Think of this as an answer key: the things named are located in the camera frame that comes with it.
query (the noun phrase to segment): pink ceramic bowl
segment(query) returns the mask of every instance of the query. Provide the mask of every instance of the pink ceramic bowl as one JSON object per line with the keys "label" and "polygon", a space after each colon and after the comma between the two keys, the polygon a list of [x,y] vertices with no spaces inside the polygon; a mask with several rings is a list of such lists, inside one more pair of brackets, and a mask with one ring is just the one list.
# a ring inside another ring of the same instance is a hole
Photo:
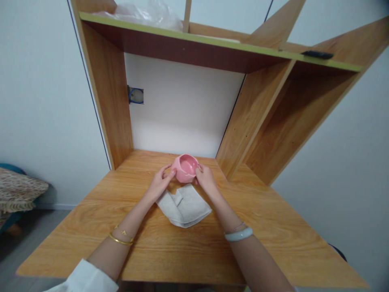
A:
{"label": "pink ceramic bowl", "polygon": [[193,156],[189,154],[183,154],[177,157],[173,164],[172,169],[176,169],[176,178],[180,183],[191,183],[196,176],[196,168],[199,162]]}

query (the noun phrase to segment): gray floor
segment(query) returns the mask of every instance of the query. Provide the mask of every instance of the gray floor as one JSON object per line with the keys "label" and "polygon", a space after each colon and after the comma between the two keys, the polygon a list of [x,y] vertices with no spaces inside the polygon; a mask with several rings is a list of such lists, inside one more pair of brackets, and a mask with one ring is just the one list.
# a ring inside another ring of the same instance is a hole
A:
{"label": "gray floor", "polygon": [[1,292],[41,292],[64,281],[53,278],[19,277],[15,272],[69,212],[32,210],[24,214],[18,222],[23,228],[22,235],[16,238],[6,233],[0,235]]}

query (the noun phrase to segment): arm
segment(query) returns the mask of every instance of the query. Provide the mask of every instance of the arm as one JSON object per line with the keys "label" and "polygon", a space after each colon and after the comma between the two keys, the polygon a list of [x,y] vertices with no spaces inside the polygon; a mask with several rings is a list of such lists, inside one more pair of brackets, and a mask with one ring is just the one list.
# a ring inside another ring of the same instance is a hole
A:
{"label": "arm", "polygon": [[[212,171],[204,165],[200,165],[200,167],[201,169],[196,169],[197,181],[211,199],[224,232],[231,233],[234,228],[241,225],[242,220],[239,219],[218,190]],[[231,242],[230,247],[248,286],[253,292],[294,291],[276,262],[254,235],[241,241]]]}
{"label": "arm", "polygon": [[[164,173],[169,167],[170,165],[164,166],[156,173],[141,200],[127,214],[118,225],[118,228],[112,231],[113,237],[128,243],[135,237],[146,213],[162,195],[170,180],[175,176],[175,170],[172,170],[169,174]],[[116,281],[129,250],[130,246],[118,243],[112,238],[107,237],[93,251],[87,261]]]}

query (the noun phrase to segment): woman's right hand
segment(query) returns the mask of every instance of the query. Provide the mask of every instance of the woman's right hand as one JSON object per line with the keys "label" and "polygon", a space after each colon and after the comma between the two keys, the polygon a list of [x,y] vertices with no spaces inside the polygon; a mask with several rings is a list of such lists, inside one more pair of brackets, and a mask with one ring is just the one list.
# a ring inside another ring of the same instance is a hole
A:
{"label": "woman's right hand", "polygon": [[208,196],[219,192],[212,170],[204,164],[196,168],[196,179]]}

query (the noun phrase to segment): wooden shelf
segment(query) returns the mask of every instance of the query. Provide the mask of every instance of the wooden shelf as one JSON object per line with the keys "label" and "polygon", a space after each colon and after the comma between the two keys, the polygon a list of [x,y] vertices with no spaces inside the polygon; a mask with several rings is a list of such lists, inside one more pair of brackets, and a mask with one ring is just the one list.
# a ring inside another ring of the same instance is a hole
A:
{"label": "wooden shelf", "polygon": [[120,50],[130,54],[240,73],[255,72],[288,60],[353,72],[362,70],[362,66],[354,64],[133,24],[85,12],[80,12],[79,15]]}
{"label": "wooden shelf", "polygon": [[[176,155],[134,150],[110,171],[19,267],[23,276],[65,278],[87,258],[139,201],[161,165]],[[366,288],[364,280],[272,188],[241,165],[228,182],[215,159],[198,158],[239,217],[271,253],[295,286]],[[175,193],[182,184],[173,180]],[[213,208],[201,187],[198,193]],[[222,228],[212,212],[189,229],[173,226],[154,205],[143,221],[122,279],[245,284]]]}

